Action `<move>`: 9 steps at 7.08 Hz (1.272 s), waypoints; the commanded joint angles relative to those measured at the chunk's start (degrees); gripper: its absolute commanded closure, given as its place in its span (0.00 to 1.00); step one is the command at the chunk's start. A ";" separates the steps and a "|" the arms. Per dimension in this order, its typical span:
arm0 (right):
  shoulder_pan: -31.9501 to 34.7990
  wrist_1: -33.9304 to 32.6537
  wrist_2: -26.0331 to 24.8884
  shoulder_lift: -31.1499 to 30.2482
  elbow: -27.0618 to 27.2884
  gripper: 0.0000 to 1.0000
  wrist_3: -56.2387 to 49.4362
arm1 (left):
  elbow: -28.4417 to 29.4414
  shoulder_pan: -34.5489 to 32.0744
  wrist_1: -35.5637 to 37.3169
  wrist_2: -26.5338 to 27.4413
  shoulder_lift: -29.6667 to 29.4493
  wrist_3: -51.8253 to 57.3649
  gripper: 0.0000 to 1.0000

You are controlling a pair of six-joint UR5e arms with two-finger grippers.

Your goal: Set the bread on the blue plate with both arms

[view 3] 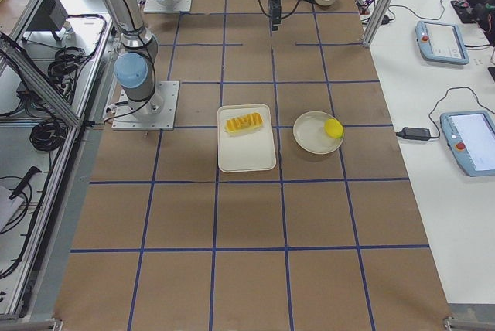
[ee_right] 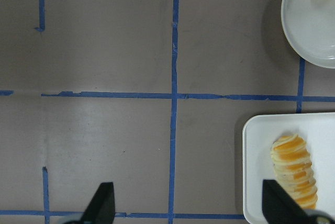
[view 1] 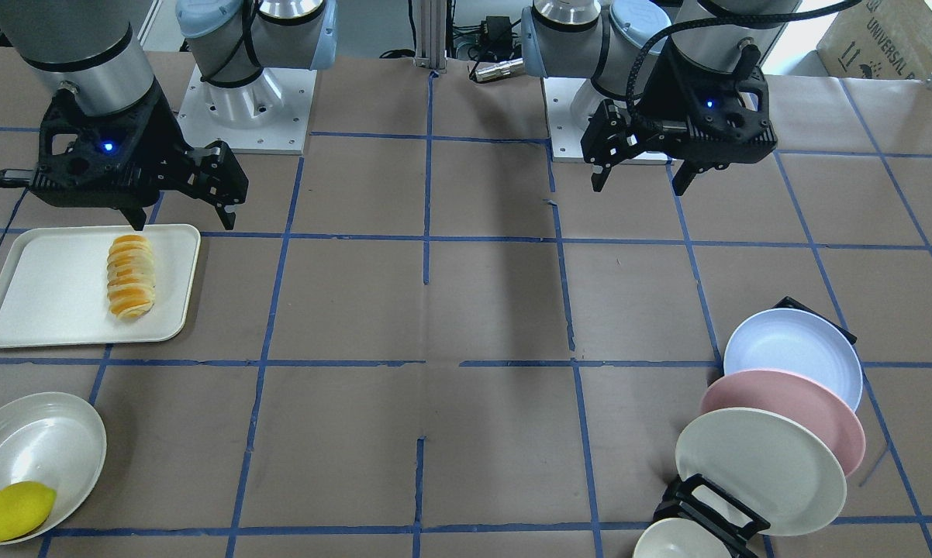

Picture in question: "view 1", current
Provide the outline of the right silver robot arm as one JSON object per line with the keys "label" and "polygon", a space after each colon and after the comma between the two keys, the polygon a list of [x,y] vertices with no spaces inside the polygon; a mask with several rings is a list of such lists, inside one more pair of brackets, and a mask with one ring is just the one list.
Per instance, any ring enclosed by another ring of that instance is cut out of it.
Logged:
{"label": "right silver robot arm", "polygon": [[[334,1],[179,1],[207,109],[228,127],[285,110],[274,70],[334,64]],[[58,208],[110,208],[133,229],[162,191],[213,206],[227,230],[249,181],[232,147],[193,147],[116,1],[0,1],[0,29],[52,94],[31,169],[0,170]]]}

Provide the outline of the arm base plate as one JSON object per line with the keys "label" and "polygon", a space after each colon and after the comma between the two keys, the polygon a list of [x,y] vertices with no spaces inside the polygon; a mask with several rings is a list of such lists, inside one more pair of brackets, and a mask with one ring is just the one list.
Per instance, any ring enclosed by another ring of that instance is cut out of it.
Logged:
{"label": "arm base plate", "polygon": [[552,159],[582,163],[581,138],[604,96],[589,79],[571,77],[544,78],[543,92]]}
{"label": "arm base plate", "polygon": [[256,81],[218,88],[193,74],[178,110],[187,142],[223,141],[236,154],[303,155],[317,71],[265,68]]}

